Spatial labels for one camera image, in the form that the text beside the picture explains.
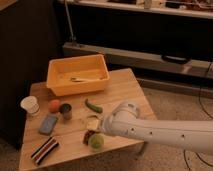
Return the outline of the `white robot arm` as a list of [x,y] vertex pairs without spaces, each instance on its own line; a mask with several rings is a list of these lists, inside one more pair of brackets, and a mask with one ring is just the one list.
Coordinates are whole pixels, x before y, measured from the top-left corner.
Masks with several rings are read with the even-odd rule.
[[137,104],[124,101],[111,114],[91,120],[87,128],[110,136],[213,155],[213,121],[143,120],[139,114]]

